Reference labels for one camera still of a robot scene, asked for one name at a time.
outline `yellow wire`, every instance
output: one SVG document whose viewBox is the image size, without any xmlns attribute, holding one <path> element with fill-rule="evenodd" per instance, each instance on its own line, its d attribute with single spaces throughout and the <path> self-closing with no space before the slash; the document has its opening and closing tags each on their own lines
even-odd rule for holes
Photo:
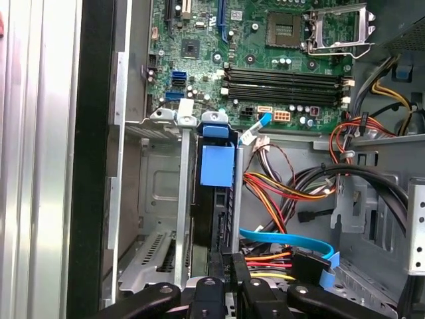
<svg viewBox="0 0 425 319">
<path fill-rule="evenodd" d="M 274 278 L 281 278 L 285 280 L 295 280 L 294 277 L 287 276 L 286 274 L 274 274 L 274 273 L 266 273 L 266 272 L 257 272 L 255 274 L 251 274 L 251 277 L 274 277 Z"/>
<path fill-rule="evenodd" d="M 274 210 L 272 209 L 272 206 L 270 205 L 269 201 L 267 200 L 267 197 L 264 196 L 264 194 L 260 191 L 260 189 L 258 188 L 257 185 L 255 185 L 252 182 L 247 181 L 247 183 L 249 184 L 249 186 L 253 189 L 253 191 L 255 191 L 257 193 L 257 195 L 260 198 L 260 201 L 263 203 L 263 205 L 266 207 L 267 212 L 272 216 L 272 219 L 274 220 L 274 222 L 276 223 L 276 225 L 278 226 L 279 230 L 281 233 L 285 233 L 284 229 L 282 228 L 282 226 L 280 225 L 279 219 L 276 216 L 276 214 L 274 213 Z"/>
<path fill-rule="evenodd" d="M 401 127 L 400 132 L 405 132 L 405 130 L 407 129 L 407 125 L 409 122 L 409 117 L 412 113 L 412 107 L 410 106 L 410 104 L 408 103 L 408 101 L 406 101 L 399 93 L 389 89 L 389 88 L 385 88 L 383 86 L 381 86 L 379 84 L 379 82 L 375 82 L 372 86 L 372 92 L 375 94 L 380 94 L 380 95 L 384 95 L 384 96 L 388 96 L 390 98 L 394 98 L 395 100 L 398 100 L 401 104 L 403 104 L 403 106 L 405 108 L 408 109 L 408 114 L 406 119 L 403 122 L 403 125 Z"/>
<path fill-rule="evenodd" d="M 276 183 L 275 181 L 273 181 L 272 179 L 268 178 L 267 176 L 262 175 L 262 174 L 259 174 L 259 173 L 249 172 L 248 174 L 257 176 L 259 178 L 264 178 L 266 181 L 268 181 L 269 183 L 275 185 L 276 187 L 279 187 L 281 189 L 284 189 L 284 190 L 286 190 L 286 191 L 288 191 L 290 193 L 296 194 L 296 195 L 298 195 L 300 197 L 310 198 L 310 199 L 322 199 L 322 198 L 327 197 L 327 195 L 306 195 L 304 193 L 300 193 L 300 192 L 298 192 L 298 191 L 296 191 L 294 189 L 290 189 L 290 188 L 286 187 L 285 185 L 282 185 L 280 183 Z"/>
</svg>

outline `motherboard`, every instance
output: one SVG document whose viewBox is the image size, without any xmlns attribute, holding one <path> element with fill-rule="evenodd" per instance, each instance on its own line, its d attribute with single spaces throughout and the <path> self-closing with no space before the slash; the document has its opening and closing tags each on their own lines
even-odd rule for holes
<svg viewBox="0 0 425 319">
<path fill-rule="evenodd" d="M 234 128 L 272 113 L 269 129 L 331 132 L 348 107 L 352 58 L 308 54 L 309 11 L 355 0 L 153 0 L 149 114 L 195 100 L 193 115 L 226 112 Z M 323 42 L 352 41 L 356 15 L 324 19 Z"/>
</svg>

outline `red wire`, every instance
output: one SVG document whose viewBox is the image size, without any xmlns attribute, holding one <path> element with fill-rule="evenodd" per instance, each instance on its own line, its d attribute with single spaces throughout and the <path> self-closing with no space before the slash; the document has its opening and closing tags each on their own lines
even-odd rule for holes
<svg viewBox="0 0 425 319">
<path fill-rule="evenodd" d="M 292 264 L 272 264 L 272 263 L 254 263 L 248 262 L 246 263 L 248 266 L 270 266 L 270 267 L 278 267 L 278 268 L 291 268 Z"/>
<path fill-rule="evenodd" d="M 298 196 L 294 196 L 294 195 L 284 193 L 283 191 L 279 191 L 276 188 L 273 188 L 272 186 L 269 186 L 268 184 L 264 183 L 258 177 L 254 177 L 254 176 L 249 175 L 249 173 L 246 174 L 246 177 L 249 178 L 253 183 L 260 185 L 261 187 L 264 187 L 266 189 L 269 189 L 270 191 L 273 191 L 274 193 L 276 193 L 278 195 L 288 197 L 290 199 L 295 199 L 295 200 L 305 200 L 303 197 L 298 197 Z"/>
</svg>

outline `aluminum panel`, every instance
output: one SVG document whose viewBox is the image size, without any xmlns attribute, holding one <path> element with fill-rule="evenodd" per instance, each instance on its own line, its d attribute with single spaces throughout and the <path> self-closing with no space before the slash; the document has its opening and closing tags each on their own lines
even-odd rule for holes
<svg viewBox="0 0 425 319">
<path fill-rule="evenodd" d="M 0 12 L 0 317 L 65 318 L 82 2 Z"/>
</svg>

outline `pcie slot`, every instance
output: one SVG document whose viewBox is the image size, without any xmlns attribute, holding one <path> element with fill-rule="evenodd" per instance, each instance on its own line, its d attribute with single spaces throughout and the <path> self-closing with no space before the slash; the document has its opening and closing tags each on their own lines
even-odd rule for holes
<svg viewBox="0 0 425 319">
<path fill-rule="evenodd" d="M 226 35 L 226 0 L 218 0 L 218 9 L 217 9 L 217 29 L 221 32 L 221 39 L 227 43 Z"/>
<path fill-rule="evenodd" d="M 167 24 L 168 30 L 171 30 L 174 14 L 174 0 L 165 0 L 164 22 Z"/>
</svg>

